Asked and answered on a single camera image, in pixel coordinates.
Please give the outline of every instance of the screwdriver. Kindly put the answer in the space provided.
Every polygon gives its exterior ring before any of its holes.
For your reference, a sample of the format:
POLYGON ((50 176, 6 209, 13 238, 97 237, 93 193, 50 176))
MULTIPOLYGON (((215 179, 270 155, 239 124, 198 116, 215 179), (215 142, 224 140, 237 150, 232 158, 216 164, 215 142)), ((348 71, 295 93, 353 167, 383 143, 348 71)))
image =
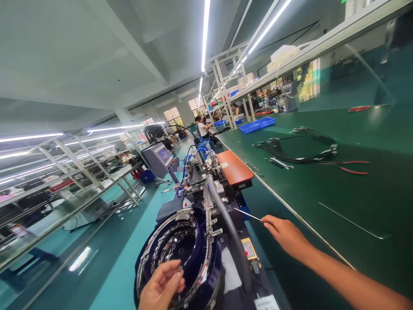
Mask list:
POLYGON ((241 211, 239 209, 234 209, 234 210, 237 210, 238 212, 244 213, 244 214, 248 215, 249 217, 255 218, 256 220, 259 220, 261 223, 263 223, 263 221, 261 221, 259 218, 255 217, 255 216, 252 216, 251 214, 249 214, 247 212, 241 211))

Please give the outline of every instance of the wire processing machine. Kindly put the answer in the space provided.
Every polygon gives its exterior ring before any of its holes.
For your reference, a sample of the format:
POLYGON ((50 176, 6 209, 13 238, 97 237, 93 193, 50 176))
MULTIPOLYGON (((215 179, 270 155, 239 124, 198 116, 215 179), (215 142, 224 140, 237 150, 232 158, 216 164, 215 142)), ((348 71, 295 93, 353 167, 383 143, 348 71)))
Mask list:
POLYGON ((253 173, 232 151, 216 155, 207 145, 184 159, 184 178, 174 186, 175 199, 159 210, 157 225, 136 262, 135 302, 156 268, 180 259, 185 289, 169 309, 264 309, 262 297, 275 303, 245 227, 249 211, 241 190, 253 173))

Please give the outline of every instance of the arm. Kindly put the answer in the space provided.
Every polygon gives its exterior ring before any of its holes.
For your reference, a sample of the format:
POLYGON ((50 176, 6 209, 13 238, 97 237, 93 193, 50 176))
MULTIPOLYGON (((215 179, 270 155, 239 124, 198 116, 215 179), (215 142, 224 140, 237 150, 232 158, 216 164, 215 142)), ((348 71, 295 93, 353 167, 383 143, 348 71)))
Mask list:
POLYGON ((316 249, 290 221, 271 215, 262 221, 288 254, 326 280, 355 309, 413 309, 413 303, 404 296, 316 249))

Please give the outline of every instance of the red-handled pliers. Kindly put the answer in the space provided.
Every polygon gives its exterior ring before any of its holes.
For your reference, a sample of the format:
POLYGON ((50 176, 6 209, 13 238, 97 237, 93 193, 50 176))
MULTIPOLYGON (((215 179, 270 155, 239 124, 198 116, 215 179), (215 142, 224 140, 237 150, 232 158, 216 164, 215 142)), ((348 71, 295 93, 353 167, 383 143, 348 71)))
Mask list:
POLYGON ((330 162, 330 161, 321 161, 321 163, 336 166, 337 168, 340 168, 341 170, 344 170, 344 171, 346 171, 348 173, 351 173, 351 174, 358 174, 358 175, 369 174, 368 172, 354 171, 354 170, 350 170, 350 169, 339 166, 339 165, 343 165, 343 164, 369 164, 370 163, 369 161, 344 161, 344 162, 339 162, 339 163, 330 162))
POLYGON ((364 111, 367 109, 370 109, 371 105, 365 105, 365 106, 361 106, 361 107, 355 107, 355 108, 351 108, 348 112, 352 113, 352 112, 360 112, 360 111, 364 111))

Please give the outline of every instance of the white shirt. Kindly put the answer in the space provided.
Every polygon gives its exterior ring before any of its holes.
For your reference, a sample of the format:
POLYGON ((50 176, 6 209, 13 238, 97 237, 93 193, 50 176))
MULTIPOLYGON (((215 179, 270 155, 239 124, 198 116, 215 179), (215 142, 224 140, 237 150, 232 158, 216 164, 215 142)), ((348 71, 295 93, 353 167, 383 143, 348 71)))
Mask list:
POLYGON ((203 123, 198 123, 199 133, 201 136, 205 136, 208 134, 207 130, 205 129, 205 125, 203 123))

